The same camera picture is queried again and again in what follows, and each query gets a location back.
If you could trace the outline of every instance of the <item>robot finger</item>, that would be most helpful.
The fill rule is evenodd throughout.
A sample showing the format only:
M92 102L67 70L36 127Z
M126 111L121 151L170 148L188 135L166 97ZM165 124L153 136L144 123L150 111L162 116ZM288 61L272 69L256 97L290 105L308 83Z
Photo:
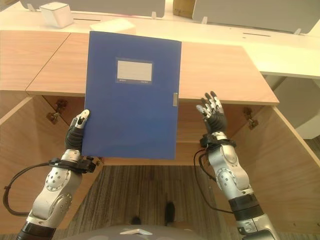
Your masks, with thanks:
M217 105L216 105L216 103L215 103L215 100L214 100L207 92L205 93L205 97L208 99L211 108L212 108L212 109L214 110L214 112L215 112L216 109L217 109Z
M206 110L208 112L214 112L214 110L211 108L210 104L208 104L208 102L204 98L201 98L201 102L206 107Z
M195 106L196 109L202 114L202 116L205 118L205 119L208 119L211 117L211 112L207 111L207 109L205 109L203 106L201 105L197 105Z
M83 110L79 115L77 115L71 124L75 122L74 126L78 129L83 129L90 115L90 111L88 109Z
M216 111L218 111L218 112L221 113L221 114L224 114L224 109L223 109L223 107L222 107L222 104L221 104L219 98L217 97L217 95L215 94L215 92L214 92L214 91L211 91L210 94L211 94L211 96L212 96L212 98L213 98L213 100L214 100L214 102L215 102Z

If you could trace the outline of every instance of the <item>floor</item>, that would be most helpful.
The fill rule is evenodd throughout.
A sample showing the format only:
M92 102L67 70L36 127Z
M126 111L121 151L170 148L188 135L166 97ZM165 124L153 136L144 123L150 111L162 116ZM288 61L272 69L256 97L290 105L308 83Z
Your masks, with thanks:
M201 186L208 178L200 170ZM215 199L203 188L207 199ZM190 223L208 240L240 240L235 227L228 227L220 213L203 201L190 166L105 166L69 227L57 230L54 239L117 224L128 224L135 215L143 224L164 225L166 201L176 207L176 221ZM320 240L320 235L279 233L282 240ZM0 240L14 240L15 235L0 235Z

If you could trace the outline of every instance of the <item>white desk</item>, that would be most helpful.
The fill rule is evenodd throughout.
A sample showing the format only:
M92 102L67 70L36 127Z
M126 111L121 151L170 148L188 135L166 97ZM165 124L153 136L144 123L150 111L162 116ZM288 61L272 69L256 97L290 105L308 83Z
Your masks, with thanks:
M157 20L105 13L73 12L73 18L76 19L74 23L57 29L46 26L40 12L30 12L17 2L0 12L0 29L88 33L90 25L97 23L95 20L108 21L122 17L136 26L136 34L140 36L238 45L244 47L263 74L320 79L320 21L308 35L199 24L185 17L174 16L172 3L172 0L167 0L165 16Z

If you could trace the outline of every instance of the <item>shoe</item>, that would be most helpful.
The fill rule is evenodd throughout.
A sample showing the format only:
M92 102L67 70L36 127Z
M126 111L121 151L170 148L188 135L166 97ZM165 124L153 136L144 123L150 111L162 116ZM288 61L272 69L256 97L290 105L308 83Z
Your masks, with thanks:
M131 225L141 225L141 220L138 216L134 216L130 222Z
M172 201L167 202L165 206L164 212L164 224L167 226L169 223L173 223L175 221L175 205Z

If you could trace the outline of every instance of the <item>white label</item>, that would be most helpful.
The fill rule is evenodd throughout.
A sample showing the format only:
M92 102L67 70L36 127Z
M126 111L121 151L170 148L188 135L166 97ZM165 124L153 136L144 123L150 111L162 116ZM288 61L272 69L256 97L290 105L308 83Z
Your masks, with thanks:
M117 67L117 79L119 81L152 81L152 63L118 60Z

